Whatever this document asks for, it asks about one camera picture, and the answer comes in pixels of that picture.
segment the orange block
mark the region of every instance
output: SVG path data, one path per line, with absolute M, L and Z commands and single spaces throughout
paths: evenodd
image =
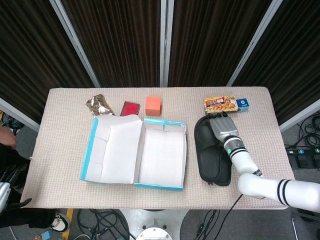
M 161 97 L 147 96 L 145 101 L 145 115 L 160 116 L 161 115 Z

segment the dark curtain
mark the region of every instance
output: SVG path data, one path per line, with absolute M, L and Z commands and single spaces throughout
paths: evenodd
M 160 84 L 160 0 L 62 0 L 102 87 Z
M 175 0 L 168 86 L 225 86 L 271 0 Z
M 320 1 L 283 1 L 233 85 L 267 87 L 279 124 L 320 99 Z
M 0 98 L 40 123 L 51 88 L 93 84 L 49 1 L 0 1 Z

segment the white shoe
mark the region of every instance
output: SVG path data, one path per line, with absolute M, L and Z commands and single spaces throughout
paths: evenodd
M 64 233 L 70 227 L 70 220 L 67 218 L 66 215 L 62 213 L 57 213 L 49 227 L 55 232 Z

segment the black slipper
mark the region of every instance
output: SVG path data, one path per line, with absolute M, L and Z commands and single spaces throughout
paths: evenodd
M 232 162 L 210 126 L 212 115 L 199 119 L 194 127 L 196 156 L 201 178 L 209 184 L 228 186 Z

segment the table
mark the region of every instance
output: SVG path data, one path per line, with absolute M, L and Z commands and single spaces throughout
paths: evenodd
M 79 180 L 93 116 L 86 101 L 103 94 L 116 115 L 125 101 L 140 103 L 145 117 L 147 96 L 162 98 L 161 118 L 186 122 L 187 160 L 182 192 L 96 184 Z M 265 87 L 56 88 L 47 98 L 22 201 L 28 208 L 92 209 L 229 209 L 240 193 L 232 167 L 229 186 L 208 185 L 200 178 L 194 127 L 204 116 L 205 97 L 247 98 L 246 112 L 230 114 L 252 158 L 268 178 L 294 179 Z M 244 196 L 235 209 L 283 209 L 280 203 Z

